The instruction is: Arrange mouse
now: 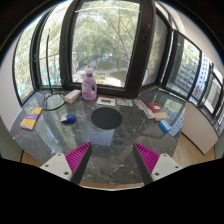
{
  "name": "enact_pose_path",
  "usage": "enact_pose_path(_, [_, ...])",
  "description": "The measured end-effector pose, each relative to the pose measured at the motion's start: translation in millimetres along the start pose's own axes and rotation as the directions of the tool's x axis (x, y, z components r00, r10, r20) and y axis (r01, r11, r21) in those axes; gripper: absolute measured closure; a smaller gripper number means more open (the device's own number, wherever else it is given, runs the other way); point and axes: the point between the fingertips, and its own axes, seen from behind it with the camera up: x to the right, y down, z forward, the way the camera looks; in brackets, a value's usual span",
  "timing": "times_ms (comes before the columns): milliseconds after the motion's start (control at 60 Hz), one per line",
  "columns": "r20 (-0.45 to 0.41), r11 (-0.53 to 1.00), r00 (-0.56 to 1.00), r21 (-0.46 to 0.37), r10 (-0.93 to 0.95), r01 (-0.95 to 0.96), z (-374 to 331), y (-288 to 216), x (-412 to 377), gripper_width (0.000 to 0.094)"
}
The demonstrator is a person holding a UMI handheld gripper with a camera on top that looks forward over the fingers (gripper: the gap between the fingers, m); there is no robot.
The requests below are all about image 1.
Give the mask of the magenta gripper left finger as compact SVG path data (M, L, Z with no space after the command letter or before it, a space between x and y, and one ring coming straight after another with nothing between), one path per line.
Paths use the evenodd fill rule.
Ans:
M92 145L88 142L66 154L55 154L41 169L79 185L91 153Z

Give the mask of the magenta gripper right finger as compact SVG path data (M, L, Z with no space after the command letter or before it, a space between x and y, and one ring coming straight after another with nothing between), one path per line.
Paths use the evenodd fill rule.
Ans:
M133 154L145 185L182 169L168 154L158 154L138 143L133 144Z

